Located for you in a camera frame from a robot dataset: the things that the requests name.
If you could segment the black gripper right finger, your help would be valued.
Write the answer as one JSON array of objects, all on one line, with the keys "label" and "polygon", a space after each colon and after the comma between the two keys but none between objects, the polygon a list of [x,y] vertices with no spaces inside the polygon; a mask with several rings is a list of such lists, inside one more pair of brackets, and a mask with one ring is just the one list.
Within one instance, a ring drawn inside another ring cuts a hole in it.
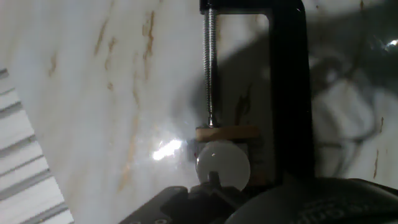
[{"label": "black gripper right finger", "polygon": [[172,223],[224,223],[246,202],[246,196],[235,187],[223,187],[219,174],[211,171],[208,180],[172,197],[161,211]]}]

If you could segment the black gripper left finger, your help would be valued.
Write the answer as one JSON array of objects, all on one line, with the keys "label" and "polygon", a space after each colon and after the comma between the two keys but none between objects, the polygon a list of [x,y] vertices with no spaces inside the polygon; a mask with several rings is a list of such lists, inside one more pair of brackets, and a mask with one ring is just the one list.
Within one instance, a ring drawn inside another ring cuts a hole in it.
[{"label": "black gripper left finger", "polygon": [[179,196],[186,196],[188,189],[182,186],[167,187],[152,197],[148,202],[132,212],[119,224],[168,224],[172,223],[169,215],[161,211],[163,205]]}]

